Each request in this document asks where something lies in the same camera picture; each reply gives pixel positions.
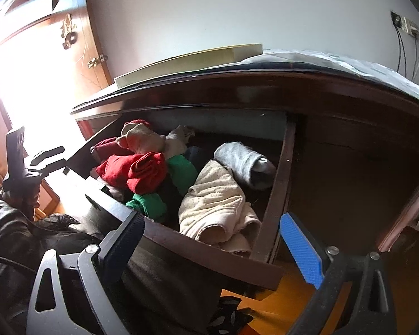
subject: drawer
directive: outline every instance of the drawer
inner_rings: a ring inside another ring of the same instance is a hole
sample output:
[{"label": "drawer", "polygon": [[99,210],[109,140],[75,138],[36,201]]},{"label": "drawer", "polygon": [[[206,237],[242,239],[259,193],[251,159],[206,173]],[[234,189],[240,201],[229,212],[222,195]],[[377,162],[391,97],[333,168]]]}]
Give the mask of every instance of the drawer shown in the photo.
[{"label": "drawer", "polygon": [[275,163],[277,174],[271,190],[244,190],[247,201],[252,203],[262,221],[249,258],[196,241],[148,218],[144,236],[187,260],[226,276],[232,280],[233,290],[240,288],[236,291],[238,293],[244,293],[246,286],[276,290],[283,270],[273,262],[279,241],[279,219],[286,210],[289,197],[295,123],[284,113],[253,109],[196,107],[124,113],[91,137],[67,160],[67,166],[74,171],[76,179],[83,181],[84,194],[95,208],[95,211],[89,212],[88,220],[98,223],[100,228],[105,226],[100,221],[108,221],[108,215],[123,221],[131,209],[99,190],[97,182],[89,177],[90,170],[97,166],[90,155],[90,148],[103,139],[118,136],[124,122],[132,119],[145,119],[161,134],[178,125],[191,126],[196,130],[196,137],[190,145],[211,150],[223,142],[242,141]]}]

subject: folded cloth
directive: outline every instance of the folded cloth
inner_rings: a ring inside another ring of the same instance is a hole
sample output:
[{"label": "folded cloth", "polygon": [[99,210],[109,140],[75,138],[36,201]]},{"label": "folded cloth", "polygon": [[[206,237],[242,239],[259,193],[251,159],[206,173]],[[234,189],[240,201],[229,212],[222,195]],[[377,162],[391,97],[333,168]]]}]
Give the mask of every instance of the folded cloth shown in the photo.
[{"label": "folded cloth", "polygon": [[265,190],[273,185],[275,166],[264,156],[241,142],[226,142],[214,152],[214,158],[233,170],[238,183]]},{"label": "folded cloth", "polygon": [[184,154],[187,150],[186,144],[191,136],[194,136],[195,132],[188,126],[178,126],[175,130],[172,130],[169,135],[166,136],[164,142],[164,156],[166,160],[172,156]]},{"label": "folded cloth", "polygon": [[147,128],[139,123],[131,129],[132,124],[124,126],[121,136],[116,138],[116,143],[124,149],[133,151],[136,154],[147,154],[148,152],[162,152],[164,148],[164,136]]},{"label": "folded cloth", "polygon": [[167,172],[163,153],[149,152],[131,166],[127,186],[132,192],[140,195],[154,192]]},{"label": "folded cloth", "polygon": [[96,168],[102,179],[117,188],[143,195],[154,192],[167,172],[163,153],[109,157]]},{"label": "folded cloth", "polygon": [[110,185],[107,181],[105,181],[100,176],[98,176],[96,178],[96,181],[100,182],[101,184],[104,184],[108,188],[108,191],[110,192],[110,195],[112,196],[113,199],[115,199],[115,200],[117,200],[121,203],[124,201],[124,191],[123,190],[115,188],[114,186]]},{"label": "folded cloth", "polygon": [[99,164],[107,160],[112,155],[127,156],[134,153],[128,149],[120,147],[116,143],[116,137],[103,140],[90,149],[90,153]]},{"label": "folded cloth", "polygon": [[184,196],[197,179],[197,170],[183,155],[175,155],[166,160],[168,172],[179,193]]},{"label": "folded cloth", "polygon": [[134,194],[132,200],[126,205],[160,223],[162,222],[163,214],[165,214],[167,210],[166,204],[163,203],[160,195],[156,192],[144,195]]},{"label": "folded cloth", "polygon": [[217,161],[210,160],[179,208],[180,233],[207,244],[218,245],[241,233],[251,247],[260,221],[245,194],[230,173]]}]

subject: wall outlet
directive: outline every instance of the wall outlet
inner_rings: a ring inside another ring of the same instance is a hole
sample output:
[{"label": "wall outlet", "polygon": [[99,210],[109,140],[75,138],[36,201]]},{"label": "wall outlet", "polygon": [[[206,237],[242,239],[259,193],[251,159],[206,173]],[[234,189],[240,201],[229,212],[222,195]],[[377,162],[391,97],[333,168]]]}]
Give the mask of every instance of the wall outlet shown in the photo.
[{"label": "wall outlet", "polygon": [[407,33],[408,35],[411,35],[414,38],[416,37],[415,28],[417,28],[417,26],[414,22],[392,11],[391,11],[391,20],[393,22],[393,25],[396,26],[396,28],[399,28],[404,33]]}]

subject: white wall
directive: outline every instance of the white wall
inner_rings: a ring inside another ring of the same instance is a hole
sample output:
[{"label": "white wall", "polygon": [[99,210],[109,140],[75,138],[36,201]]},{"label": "white wall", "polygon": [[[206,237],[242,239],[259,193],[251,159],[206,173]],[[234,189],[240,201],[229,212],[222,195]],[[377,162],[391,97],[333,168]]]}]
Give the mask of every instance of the white wall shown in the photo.
[{"label": "white wall", "polygon": [[[331,52],[396,69],[390,11],[419,26],[409,0],[92,0],[92,7],[113,77],[183,53],[243,43]],[[414,39],[403,39],[411,76]]]}]

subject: blue gripper pad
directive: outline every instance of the blue gripper pad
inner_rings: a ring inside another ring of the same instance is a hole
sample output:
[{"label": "blue gripper pad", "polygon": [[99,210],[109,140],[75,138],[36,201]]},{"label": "blue gripper pad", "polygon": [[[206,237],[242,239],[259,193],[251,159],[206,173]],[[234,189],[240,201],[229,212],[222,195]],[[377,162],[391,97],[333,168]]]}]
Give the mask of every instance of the blue gripper pad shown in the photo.
[{"label": "blue gripper pad", "polygon": [[279,230],[305,281],[318,289],[324,278],[320,256],[288,213],[282,215]]}]

